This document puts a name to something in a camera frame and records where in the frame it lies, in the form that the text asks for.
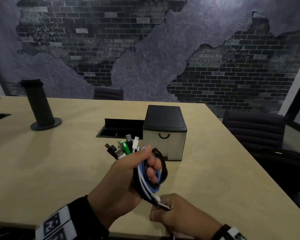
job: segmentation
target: black cylindrical stand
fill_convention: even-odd
[[[30,128],[34,131],[45,131],[61,124],[60,118],[54,118],[50,109],[43,83],[40,79],[22,80],[20,85],[24,87],[28,101],[32,108],[36,122]]]

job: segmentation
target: hand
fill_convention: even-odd
[[[171,210],[152,207],[150,220],[162,223],[176,237],[178,233],[182,233],[195,239],[210,240],[222,227],[221,223],[175,193],[160,198],[161,203],[169,206]]]
[[[133,169],[147,160],[147,176],[156,183],[155,170],[161,169],[161,161],[152,155],[152,147],[131,153],[118,159],[111,166],[100,184],[88,194],[88,202],[105,228],[120,216],[132,211],[141,202],[140,195],[131,186]]]

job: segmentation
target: wooden table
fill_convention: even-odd
[[[50,98],[59,127],[32,131],[26,97],[2,97],[0,113],[0,223],[35,227],[89,193],[114,159],[96,138],[104,118],[144,119],[149,104],[180,106],[188,134],[183,160],[167,162],[160,194],[178,193],[248,239],[300,239],[300,210],[204,105]],[[158,238],[142,202],[110,228],[113,236]]]

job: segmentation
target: black chair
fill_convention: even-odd
[[[95,100],[123,100],[124,91],[117,88],[96,87],[93,99]]]
[[[227,110],[222,123],[246,148],[282,148],[285,130],[282,115]]]

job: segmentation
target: green usb connector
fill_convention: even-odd
[[[121,142],[121,148],[126,153],[126,155],[131,154],[131,151],[129,150],[128,145],[125,141]]]

